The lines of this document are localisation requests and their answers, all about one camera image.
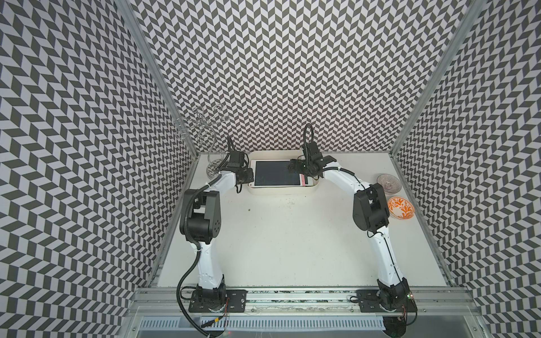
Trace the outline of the aluminium front rail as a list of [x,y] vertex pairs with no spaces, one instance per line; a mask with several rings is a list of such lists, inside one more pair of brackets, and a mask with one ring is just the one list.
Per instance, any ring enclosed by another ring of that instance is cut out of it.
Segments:
[[473,297],[463,287],[412,287],[407,305],[386,311],[374,287],[235,287],[224,305],[205,308],[183,291],[180,301],[193,314],[244,315],[415,315],[479,316]]

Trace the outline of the clear glass bowl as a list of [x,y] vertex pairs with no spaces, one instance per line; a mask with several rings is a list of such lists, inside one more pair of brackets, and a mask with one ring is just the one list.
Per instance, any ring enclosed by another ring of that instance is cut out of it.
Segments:
[[381,174],[377,178],[377,183],[383,187],[386,194],[397,194],[402,190],[400,179],[391,174]]

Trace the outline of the orange patterned bowl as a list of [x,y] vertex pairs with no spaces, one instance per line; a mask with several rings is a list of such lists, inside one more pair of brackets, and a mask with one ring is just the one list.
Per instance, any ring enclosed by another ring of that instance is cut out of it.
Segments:
[[415,216],[414,205],[404,197],[391,197],[387,201],[391,216],[399,220],[409,220]]

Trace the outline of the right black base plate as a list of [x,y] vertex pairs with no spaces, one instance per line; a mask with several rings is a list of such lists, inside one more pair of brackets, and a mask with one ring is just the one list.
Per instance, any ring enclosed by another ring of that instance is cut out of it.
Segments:
[[394,294],[384,290],[356,290],[357,304],[362,313],[416,313],[413,294]]

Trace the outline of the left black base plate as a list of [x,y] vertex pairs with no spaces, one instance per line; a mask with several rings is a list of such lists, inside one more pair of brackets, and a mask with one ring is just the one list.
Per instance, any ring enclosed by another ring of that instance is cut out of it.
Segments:
[[247,305],[247,290],[207,290],[193,291],[188,311],[190,313],[243,313]]

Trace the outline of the cream storage box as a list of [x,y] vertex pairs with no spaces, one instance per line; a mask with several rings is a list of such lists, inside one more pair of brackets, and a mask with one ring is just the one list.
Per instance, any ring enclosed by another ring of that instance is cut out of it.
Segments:
[[[271,150],[271,151],[255,151],[250,153],[250,167],[253,160],[291,160],[301,159],[302,152],[300,150]],[[308,187],[264,187],[253,188],[248,185],[248,190],[254,195],[292,195],[292,194],[310,194],[318,188],[318,181],[312,177],[308,177],[312,184]]]

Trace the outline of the pink edged writing tablet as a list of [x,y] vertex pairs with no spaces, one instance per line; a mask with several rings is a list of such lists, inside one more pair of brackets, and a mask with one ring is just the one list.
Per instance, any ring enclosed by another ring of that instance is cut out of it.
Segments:
[[264,187],[308,187],[312,181],[307,176],[290,171],[289,160],[253,160],[251,168],[254,181],[249,183],[253,188]]

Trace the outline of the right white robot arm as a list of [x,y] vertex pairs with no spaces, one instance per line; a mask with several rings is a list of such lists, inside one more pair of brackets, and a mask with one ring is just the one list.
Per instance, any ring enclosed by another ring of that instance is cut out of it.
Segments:
[[322,155],[314,141],[304,142],[301,150],[302,157],[291,160],[288,168],[314,179],[328,180],[352,197],[352,219],[367,234],[376,259],[379,307],[387,312],[406,311],[411,290],[391,245],[390,210],[383,187],[360,180],[334,157]]

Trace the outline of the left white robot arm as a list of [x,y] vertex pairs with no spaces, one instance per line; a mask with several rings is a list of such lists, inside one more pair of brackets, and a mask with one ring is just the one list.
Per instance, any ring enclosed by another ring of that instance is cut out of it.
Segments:
[[254,172],[249,167],[248,155],[229,150],[219,163],[214,179],[184,193],[179,229],[196,253],[199,280],[192,293],[196,304],[215,310],[225,306],[225,276],[212,247],[212,241],[221,231],[221,197],[232,189],[241,192],[244,184],[253,181]]

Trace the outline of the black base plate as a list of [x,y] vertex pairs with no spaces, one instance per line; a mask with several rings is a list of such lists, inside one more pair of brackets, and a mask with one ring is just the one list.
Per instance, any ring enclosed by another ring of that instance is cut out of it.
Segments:
[[247,290],[207,290],[193,291],[188,311],[190,313],[243,313],[247,305]]
[[356,290],[357,304],[362,313],[416,313],[413,294],[394,294],[384,290]]

